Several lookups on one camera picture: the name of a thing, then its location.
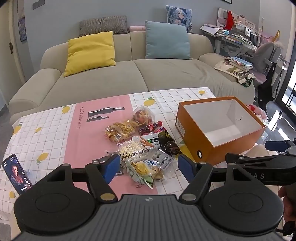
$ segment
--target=yellow pillow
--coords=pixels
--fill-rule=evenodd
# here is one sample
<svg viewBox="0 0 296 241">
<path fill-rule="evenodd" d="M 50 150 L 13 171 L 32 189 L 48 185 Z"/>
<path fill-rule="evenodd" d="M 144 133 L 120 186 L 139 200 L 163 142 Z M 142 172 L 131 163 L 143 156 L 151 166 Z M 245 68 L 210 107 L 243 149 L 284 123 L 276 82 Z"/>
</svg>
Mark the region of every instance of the yellow pillow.
<svg viewBox="0 0 296 241">
<path fill-rule="evenodd" d="M 68 41 L 68 60 L 64 77 L 85 70 L 114 66 L 113 32 L 91 34 Z"/>
</svg>

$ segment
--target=red bottle on shelf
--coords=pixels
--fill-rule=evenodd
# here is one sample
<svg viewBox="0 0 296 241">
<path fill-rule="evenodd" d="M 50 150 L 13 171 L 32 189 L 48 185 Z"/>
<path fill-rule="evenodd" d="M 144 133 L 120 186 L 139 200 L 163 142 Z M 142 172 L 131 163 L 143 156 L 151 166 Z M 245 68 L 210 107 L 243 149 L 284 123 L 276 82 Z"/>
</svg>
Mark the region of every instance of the red bottle on shelf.
<svg viewBox="0 0 296 241">
<path fill-rule="evenodd" d="M 143 128 L 139 129 L 139 133 L 140 135 L 144 134 L 144 133 L 149 133 L 155 130 L 155 128 L 157 127 L 161 127 L 163 125 L 163 123 L 161 121 L 158 121 L 157 123 L 154 124 L 149 124 Z"/>
</svg>

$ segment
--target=anime pillow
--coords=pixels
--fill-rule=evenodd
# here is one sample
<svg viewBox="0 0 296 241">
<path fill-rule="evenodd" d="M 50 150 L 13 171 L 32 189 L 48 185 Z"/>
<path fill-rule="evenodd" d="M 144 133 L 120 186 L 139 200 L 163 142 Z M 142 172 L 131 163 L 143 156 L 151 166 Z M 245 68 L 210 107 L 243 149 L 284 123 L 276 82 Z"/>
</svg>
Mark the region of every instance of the anime pillow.
<svg viewBox="0 0 296 241">
<path fill-rule="evenodd" d="M 166 5 L 168 23 L 174 23 L 186 27 L 187 33 L 192 31 L 192 9 L 178 8 Z"/>
</svg>

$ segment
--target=smartphone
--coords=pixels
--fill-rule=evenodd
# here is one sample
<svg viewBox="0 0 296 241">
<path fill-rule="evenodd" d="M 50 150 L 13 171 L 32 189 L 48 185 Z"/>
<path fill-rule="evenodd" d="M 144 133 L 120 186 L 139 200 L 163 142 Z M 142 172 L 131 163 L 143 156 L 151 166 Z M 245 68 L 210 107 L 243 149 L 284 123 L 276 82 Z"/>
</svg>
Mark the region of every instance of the smartphone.
<svg viewBox="0 0 296 241">
<path fill-rule="evenodd" d="M 2 168 L 19 195 L 33 186 L 15 154 L 2 162 Z"/>
</svg>

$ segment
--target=light switch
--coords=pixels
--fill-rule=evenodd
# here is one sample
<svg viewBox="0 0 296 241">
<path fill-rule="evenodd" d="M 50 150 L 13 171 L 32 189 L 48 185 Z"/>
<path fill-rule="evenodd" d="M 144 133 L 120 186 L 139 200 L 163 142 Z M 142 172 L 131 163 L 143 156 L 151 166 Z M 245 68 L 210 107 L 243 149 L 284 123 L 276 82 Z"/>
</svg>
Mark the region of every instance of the light switch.
<svg viewBox="0 0 296 241">
<path fill-rule="evenodd" d="M 45 4 L 45 0 L 39 0 L 38 2 L 34 2 L 33 3 L 33 10 L 44 5 Z"/>
</svg>

